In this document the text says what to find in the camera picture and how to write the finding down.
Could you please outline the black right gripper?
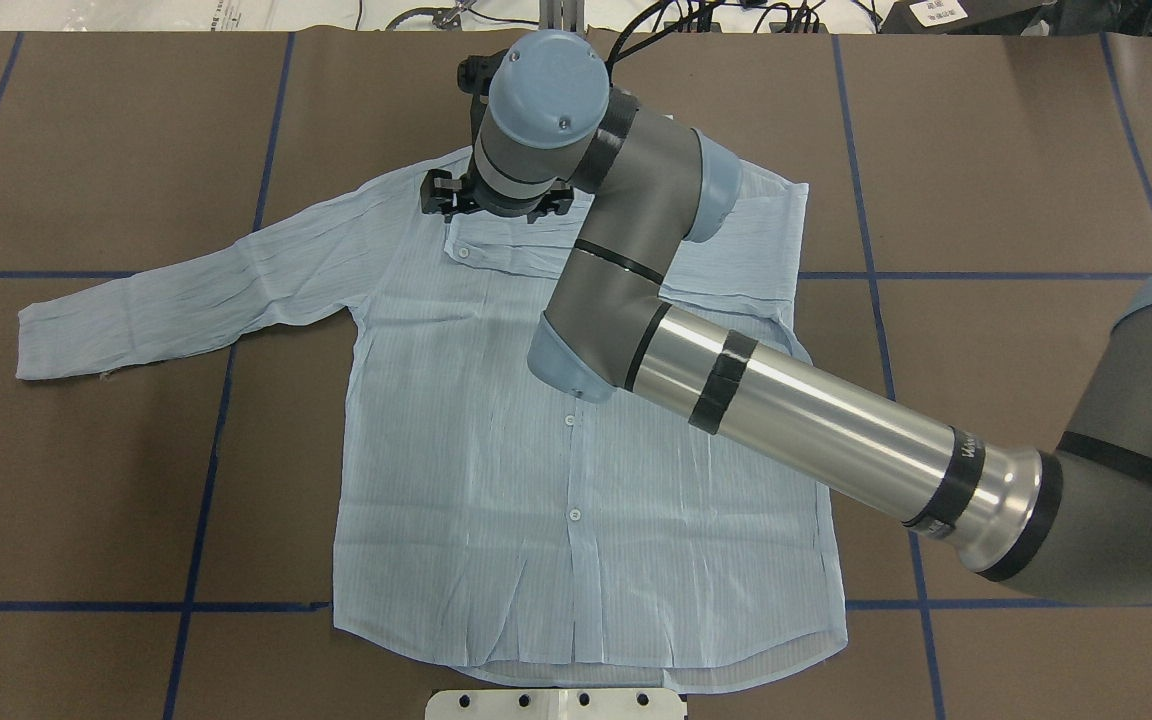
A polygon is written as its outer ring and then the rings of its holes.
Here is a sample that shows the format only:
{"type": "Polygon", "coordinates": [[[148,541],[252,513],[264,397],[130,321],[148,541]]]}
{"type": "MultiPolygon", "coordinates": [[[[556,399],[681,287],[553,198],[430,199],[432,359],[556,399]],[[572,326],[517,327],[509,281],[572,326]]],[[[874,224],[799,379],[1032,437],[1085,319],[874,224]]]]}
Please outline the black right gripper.
{"type": "Polygon", "coordinates": [[[488,213],[535,223],[544,217],[566,215],[573,202],[575,188],[562,181],[554,181],[547,191],[530,199],[499,194],[472,172],[453,177],[449,170],[429,170],[420,183],[420,213],[444,217],[444,222],[450,222],[452,217],[488,213]]]}

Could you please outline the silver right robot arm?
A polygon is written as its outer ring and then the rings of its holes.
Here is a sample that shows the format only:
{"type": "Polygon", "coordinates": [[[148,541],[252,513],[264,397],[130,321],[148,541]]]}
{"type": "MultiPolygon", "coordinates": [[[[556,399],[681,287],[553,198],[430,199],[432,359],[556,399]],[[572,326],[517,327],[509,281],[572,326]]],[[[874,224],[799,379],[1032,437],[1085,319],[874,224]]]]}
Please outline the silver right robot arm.
{"type": "Polygon", "coordinates": [[[593,197],[526,354],[550,387],[635,393],[950,544],[967,569],[1061,602],[1152,602],[1152,276],[1120,316],[1055,450],[1001,448],[660,296],[741,183],[732,151],[612,85],[579,35],[468,56],[473,146],[430,170],[426,214],[564,214],[593,197]]]}

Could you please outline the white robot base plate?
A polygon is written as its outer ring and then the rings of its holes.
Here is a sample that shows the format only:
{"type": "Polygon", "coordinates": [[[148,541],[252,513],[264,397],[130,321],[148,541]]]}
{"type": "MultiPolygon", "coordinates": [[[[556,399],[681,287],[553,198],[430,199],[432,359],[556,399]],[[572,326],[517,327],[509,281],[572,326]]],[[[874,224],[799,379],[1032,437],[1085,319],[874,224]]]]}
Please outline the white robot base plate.
{"type": "Polygon", "coordinates": [[[687,719],[681,694],[660,688],[439,691],[425,719],[687,719]]]}

